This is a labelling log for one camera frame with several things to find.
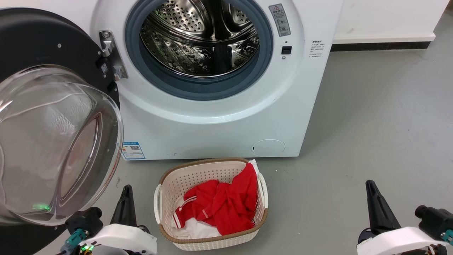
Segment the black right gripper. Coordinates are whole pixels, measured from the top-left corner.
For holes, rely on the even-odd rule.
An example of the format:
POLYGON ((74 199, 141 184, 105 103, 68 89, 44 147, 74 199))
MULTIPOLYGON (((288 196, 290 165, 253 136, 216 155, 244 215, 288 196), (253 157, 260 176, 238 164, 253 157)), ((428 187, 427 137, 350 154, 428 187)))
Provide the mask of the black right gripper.
POLYGON ((380 193, 375 181, 366 181, 367 206, 369 215, 369 227, 364 229, 358 237, 358 244, 373 238, 374 233, 393 231, 400 229, 401 225, 396 219, 387 201, 380 193))

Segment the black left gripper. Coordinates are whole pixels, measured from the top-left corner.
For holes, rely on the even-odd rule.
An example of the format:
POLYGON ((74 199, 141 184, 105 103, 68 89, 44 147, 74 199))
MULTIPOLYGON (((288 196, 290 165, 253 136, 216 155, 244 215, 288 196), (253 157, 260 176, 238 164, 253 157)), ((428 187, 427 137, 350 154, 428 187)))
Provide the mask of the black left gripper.
MULTIPOLYGON (((123 187, 110 224, 137 226, 134 194, 131 185, 123 187)), ((73 255, 92 255, 94 247, 96 245, 78 245, 74 248, 73 255)))

